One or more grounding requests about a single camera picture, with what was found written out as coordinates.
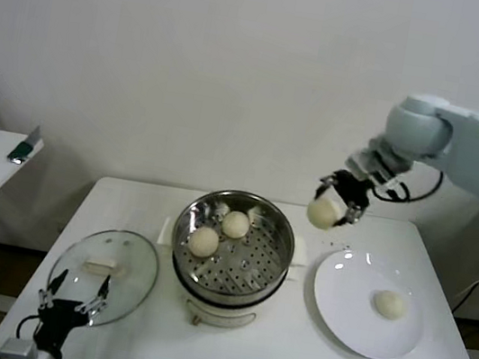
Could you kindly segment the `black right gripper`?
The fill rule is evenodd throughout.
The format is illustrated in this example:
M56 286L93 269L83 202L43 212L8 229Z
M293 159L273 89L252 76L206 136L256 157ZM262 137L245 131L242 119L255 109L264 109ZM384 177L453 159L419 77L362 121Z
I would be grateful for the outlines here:
M360 220L362 210L367 209L370 204L368 193L374 185L370 180L360 181L348 170L341 169L320 179L320 184L315 190L314 200L321 198L332 186L347 205L336 224L340 226L355 224Z

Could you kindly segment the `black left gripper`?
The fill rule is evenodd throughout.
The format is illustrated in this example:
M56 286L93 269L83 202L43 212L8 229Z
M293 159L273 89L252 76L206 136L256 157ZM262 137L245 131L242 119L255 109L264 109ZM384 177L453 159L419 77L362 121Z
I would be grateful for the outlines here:
M34 341L41 351L59 354L70 331L87 326L88 316L96 316L107 306L110 275L106 276L95 297L89 301L54 300L67 275L68 269L64 269L48 283L46 289L39 289L39 306L44 309L38 310L40 327L34 336Z

